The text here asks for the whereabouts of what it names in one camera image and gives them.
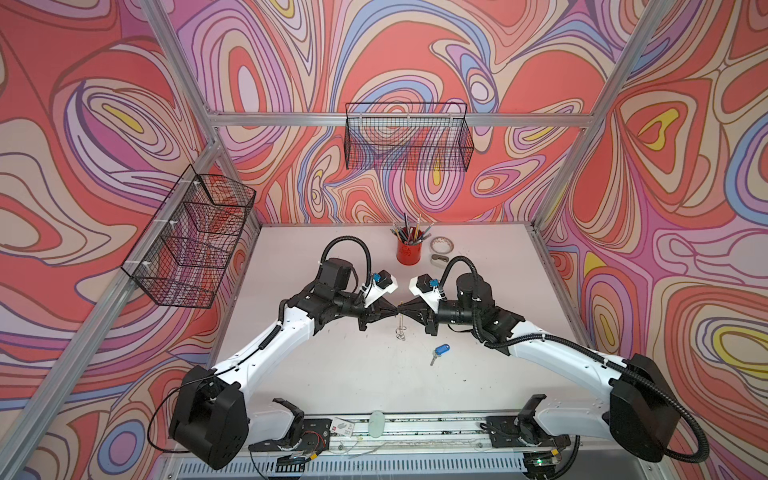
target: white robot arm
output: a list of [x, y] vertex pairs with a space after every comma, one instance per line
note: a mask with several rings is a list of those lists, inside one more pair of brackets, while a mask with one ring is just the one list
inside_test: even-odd
[[[471, 273], [456, 279], [458, 299], [448, 300], [443, 286], [456, 262], [466, 263]], [[470, 325], [485, 347], [535, 362], [591, 392], [588, 399], [531, 397], [515, 420], [517, 430], [503, 432], [507, 436], [518, 435], [533, 445], [558, 435], [613, 439], [649, 462], [659, 462], [665, 455], [682, 462], [707, 458], [707, 437], [675, 399], [653, 360], [639, 354], [625, 359], [585, 348], [497, 306], [491, 286], [466, 257], [451, 259], [440, 280], [421, 275], [409, 287], [417, 297], [403, 303], [399, 311], [421, 323], [426, 333], [437, 335], [440, 323]], [[667, 449], [680, 417], [699, 443], [692, 455]]]
[[[359, 243], [366, 253], [366, 281], [358, 293], [344, 291], [352, 264], [326, 258], [330, 247], [342, 240]], [[246, 443], [274, 440], [285, 449], [295, 446], [300, 440], [301, 410], [283, 399], [257, 407], [248, 405], [248, 400], [264, 376], [328, 322], [351, 316], [365, 330], [369, 323], [397, 314], [397, 308], [382, 298], [397, 288], [397, 280], [386, 270], [371, 274], [370, 264], [370, 253], [360, 239], [332, 241], [315, 280], [280, 302], [277, 321], [212, 369], [196, 366], [186, 374], [169, 436], [215, 469], [229, 463]]]

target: aluminum frame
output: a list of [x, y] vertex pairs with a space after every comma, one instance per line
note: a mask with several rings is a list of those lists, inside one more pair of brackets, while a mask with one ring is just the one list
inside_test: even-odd
[[549, 255], [549, 250], [547, 249], [547, 245], [544, 243], [544, 240], [541, 238], [541, 234], [531, 226], [528, 226], [528, 234], [531, 236], [531, 242], [533, 243], [533, 247], [536, 249], [536, 253], [538, 253], [538, 259], [544, 266], [544, 271], [547, 273], [549, 283], [552, 285], [552, 289], [554, 290], [555, 296], [558, 298], [560, 307], [565, 313], [565, 318], [568, 320], [568, 324], [571, 326], [571, 331], [576, 338], [576, 342], [580, 345], [588, 346], [589, 348], [594, 349], [594, 342], [589, 336], [589, 332], [587, 332], [587, 327], [584, 326], [584, 322], [581, 321], [581, 316], [579, 315], [576, 306], [571, 302], [571, 296], [565, 289], [565, 283], [563, 283], [563, 279], [560, 278], [557, 269], [554, 268], [552, 257]]
[[[208, 115], [215, 127], [343, 127], [344, 113], [223, 113]], [[472, 114], [470, 127], [589, 127], [592, 114]]]
[[613, 71], [608, 76], [608, 80], [605, 82], [597, 103], [595, 103], [592, 109], [594, 121], [576, 137], [571, 151], [568, 152], [568, 156], [563, 160], [563, 164], [555, 174], [545, 197], [541, 200], [533, 214], [532, 224], [535, 229], [543, 230], [546, 228], [550, 215], [557, 207], [563, 190], [570, 183], [576, 173], [576, 169], [584, 160], [584, 156], [588, 153], [592, 141], [597, 137], [603, 123], [605, 123], [608, 111], [616, 101], [616, 98], [618, 98], [621, 88], [632, 73], [632, 68], [637, 64], [637, 60], [640, 59], [648, 42], [656, 32], [656, 28], [673, 3], [671, 0], [649, 0], [645, 10], [643, 10], [643, 14], [640, 16], [640, 20], [637, 22], [637, 26], [627, 41], [627, 45], [621, 51]]
[[[496, 455], [523, 452], [548, 452], [551, 447], [530, 446], [530, 447], [511, 447], [494, 449], [488, 434], [483, 432], [478, 424], [484, 422], [490, 415], [517, 415], [519, 410], [503, 411], [482, 411], [482, 412], [428, 412], [428, 413], [388, 413], [384, 433], [377, 438], [368, 434], [368, 422], [370, 415], [364, 414], [326, 414], [326, 415], [307, 415], [307, 419], [340, 417], [355, 423], [354, 436], [342, 437], [332, 436], [329, 441], [328, 449], [319, 457], [319, 462], [344, 462], [348, 458], [361, 459], [381, 459], [392, 455], [433, 455], [449, 454], [455, 458], [462, 455], [476, 455], [478, 459], [494, 458]], [[591, 437], [581, 438], [581, 451], [623, 451], [623, 449], [613, 440], [597, 439]], [[184, 470], [188, 472], [188, 467], [193, 462], [197, 467], [193, 472], [201, 473], [203, 478], [238, 478], [230, 473], [243, 472], [242, 467], [238, 466], [238, 461], [247, 460], [250, 464], [250, 457], [247, 449], [242, 449], [238, 456], [233, 460], [231, 467], [212, 474], [210, 469], [201, 460], [192, 454], [163, 454], [161, 458], [166, 463], [163, 468], [159, 468], [157, 474], [151, 480], [165, 480], [167, 478], [195, 478], [194, 475], [184, 475]], [[262, 452], [254, 453], [256, 462], [274, 461], [277, 456], [284, 455], [282, 452]], [[408, 474], [408, 471], [391, 472], [394, 475]], [[290, 476], [290, 474], [273, 474], [270, 477]], [[304, 476], [310, 477], [311, 471], [305, 472]], [[252, 478], [253, 476], [241, 475], [240, 478]]]
[[[619, 61], [610, 73], [604, 90], [595, 108], [590, 114], [468, 114], [467, 122], [471, 127], [480, 126], [546, 126], [546, 127], [581, 127], [579, 148], [572, 148], [566, 164], [560, 169], [552, 185], [534, 215], [534, 230], [538, 230], [538, 219], [546, 218], [546, 214], [554, 207], [560, 191], [572, 177], [579, 161], [599, 131], [605, 120], [608, 109], [618, 95], [621, 86], [626, 81], [640, 53], [654, 33], [668, 6], [667, 0], [650, 0], [637, 24], [627, 47], [622, 51]], [[197, 82], [191, 73], [189, 64], [181, 51], [177, 36], [170, 24], [165, 11], [158, 0], [141, 0], [141, 6], [147, 15], [147, 21], [161, 48], [165, 52], [170, 65], [170, 72], [177, 82], [179, 90], [190, 103], [197, 123], [202, 129], [208, 145], [195, 160], [195, 169], [209, 171], [211, 165], [220, 155], [220, 167], [224, 174], [240, 180], [237, 169], [227, 152], [222, 148], [223, 142], [217, 127], [226, 126], [342, 126], [343, 114], [219, 114], [210, 112]], [[170, 215], [179, 202], [181, 195], [172, 195], [166, 202], [158, 219]], [[160, 232], [157, 228], [147, 229], [137, 245], [137, 252], [145, 251]], [[75, 333], [72, 341], [56, 361], [53, 368], [27, 403], [21, 415], [14, 421], [6, 432], [0, 444], [0, 478], [14, 478], [25, 466], [29, 457], [36, 450], [39, 442], [48, 431], [50, 424], [61, 410], [66, 398], [77, 384], [82, 373], [87, 368], [91, 358], [98, 350], [114, 321], [128, 302], [135, 285], [119, 271], [97, 302], [83, 326]]]
[[[170, 23], [165, 9], [158, 4], [158, 0], [141, 0], [141, 8], [147, 16], [147, 22], [152, 28], [157, 43], [163, 49], [165, 58], [168, 60], [170, 76], [176, 81], [179, 90], [184, 94], [187, 102], [192, 109], [197, 123], [205, 133], [208, 141], [213, 141], [223, 146], [221, 136], [217, 127], [214, 127], [208, 117], [210, 111], [203, 94], [197, 86], [197, 81], [192, 75], [192, 69], [184, 52], [181, 50], [181, 43], [174, 32], [174, 27]], [[235, 164], [230, 157], [229, 151], [222, 148], [220, 155], [221, 161], [217, 162], [219, 167], [227, 177], [242, 183], [240, 175], [237, 173]]]

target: swirly patterned wall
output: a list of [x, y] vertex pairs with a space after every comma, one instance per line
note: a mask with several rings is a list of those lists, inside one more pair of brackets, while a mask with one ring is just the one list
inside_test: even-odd
[[[132, 1], [0, 2], [0, 435], [202, 144]], [[149, 415], [207, 361], [253, 238], [211, 310], [137, 293], [19, 478], [147, 476]]]
[[545, 232], [597, 346], [652, 357], [707, 431], [684, 478], [768, 478], [767, 7], [677, 2]]
[[402, 98], [590, 111], [642, 10], [633, 0], [216, 0], [188, 2], [171, 21], [215, 111]]
[[[642, 2], [189, 2], [171, 21], [215, 111], [344, 111], [348, 101], [589, 112]], [[267, 223], [530, 220], [576, 130], [472, 129], [466, 173], [349, 172], [343, 129], [229, 127]]]

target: black wire basket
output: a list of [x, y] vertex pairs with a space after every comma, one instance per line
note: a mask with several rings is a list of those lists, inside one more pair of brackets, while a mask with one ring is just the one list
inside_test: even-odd
[[346, 104], [349, 170], [467, 171], [475, 144], [462, 102]]
[[195, 174], [144, 257], [123, 270], [157, 305], [211, 308], [255, 198], [223, 175]]

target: red cup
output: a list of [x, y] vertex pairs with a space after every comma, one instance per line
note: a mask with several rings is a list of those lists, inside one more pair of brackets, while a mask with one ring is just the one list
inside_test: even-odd
[[422, 245], [405, 245], [403, 242], [397, 242], [397, 261], [403, 265], [416, 265], [422, 259]]

